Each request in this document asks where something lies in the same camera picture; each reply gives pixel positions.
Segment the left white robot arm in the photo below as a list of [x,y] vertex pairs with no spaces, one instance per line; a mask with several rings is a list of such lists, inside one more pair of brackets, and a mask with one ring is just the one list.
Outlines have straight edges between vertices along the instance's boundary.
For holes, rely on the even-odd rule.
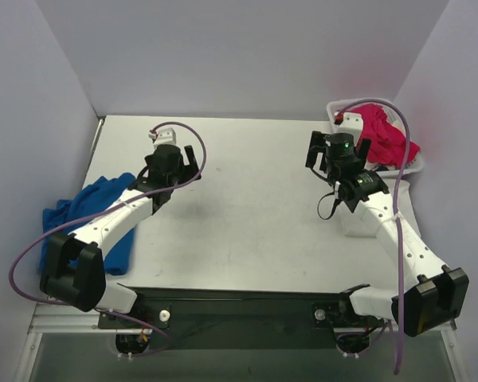
[[201,177],[192,146],[161,144],[146,156],[140,175],[105,211],[69,233],[49,237],[40,289],[78,310],[113,310],[126,327],[145,318],[131,288],[106,279],[104,261],[140,222],[157,213],[174,190]]

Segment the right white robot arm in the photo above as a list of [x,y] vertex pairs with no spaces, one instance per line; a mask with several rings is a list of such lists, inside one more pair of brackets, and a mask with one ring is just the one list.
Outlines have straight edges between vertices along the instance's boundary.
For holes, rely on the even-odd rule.
[[334,206],[345,204],[398,265],[396,290],[370,285],[348,291],[338,318],[354,325],[364,316],[396,321],[416,337],[460,316],[469,286],[461,268],[452,269],[415,232],[396,207],[396,197],[374,171],[366,170],[370,141],[355,146],[347,133],[311,134],[305,166],[333,188]]

